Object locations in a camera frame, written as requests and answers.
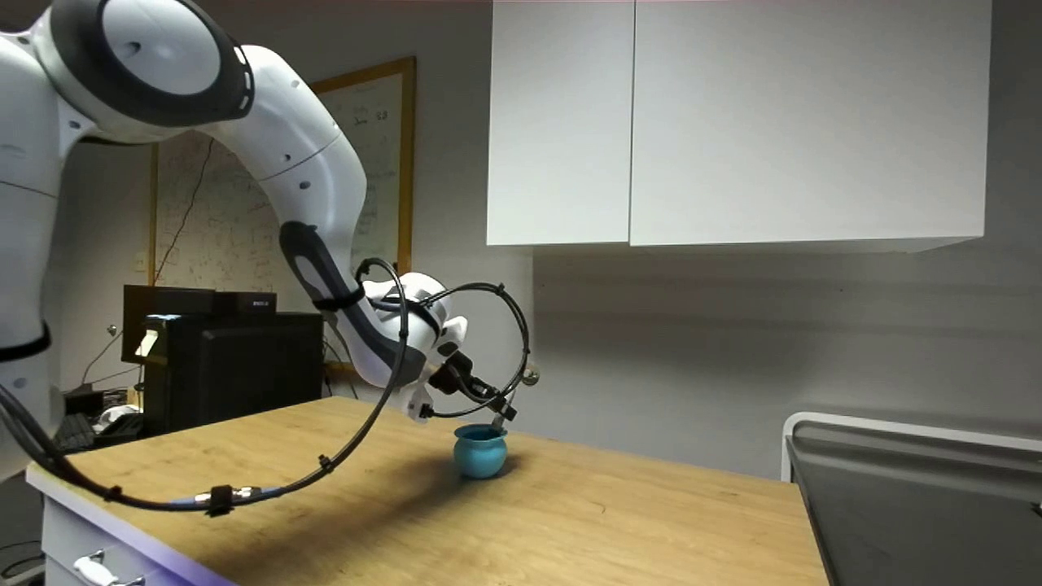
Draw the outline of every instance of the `cabinet door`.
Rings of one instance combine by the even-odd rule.
[[[489,107],[489,243],[627,242],[627,0],[499,0]]]
[[[638,0],[631,243],[983,233],[991,0]]]

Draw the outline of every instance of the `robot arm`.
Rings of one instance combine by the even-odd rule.
[[[159,143],[197,130],[262,185],[279,247],[355,372],[374,387],[419,387],[410,414],[431,414],[423,374],[460,363],[466,320],[423,274],[350,274],[364,168],[277,52],[232,41],[193,0],[56,0],[33,29],[0,37],[0,82],[0,383],[23,404],[50,397],[43,369],[27,363],[46,349],[40,288],[64,154],[81,136]]]

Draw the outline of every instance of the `wooden table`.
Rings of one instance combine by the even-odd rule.
[[[364,414],[333,397],[74,461],[143,499],[284,486]],[[105,503],[28,468],[50,499],[50,573],[69,569],[63,557],[131,547],[159,566],[150,582],[828,582],[795,486],[522,432],[506,474],[461,481],[453,426],[384,414],[334,474],[229,517]]]

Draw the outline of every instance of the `black monitor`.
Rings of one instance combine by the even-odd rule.
[[[122,362],[146,363],[146,352],[138,352],[150,315],[208,320],[216,308],[216,288],[193,285],[122,285]]]
[[[216,320],[240,311],[277,311],[277,294],[195,288],[195,285],[122,285],[122,362],[150,363],[143,345],[152,323]]]

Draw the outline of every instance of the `teal bowl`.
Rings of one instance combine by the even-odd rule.
[[[470,423],[455,429],[455,472],[461,478],[496,478],[508,461],[508,432],[490,423]]]

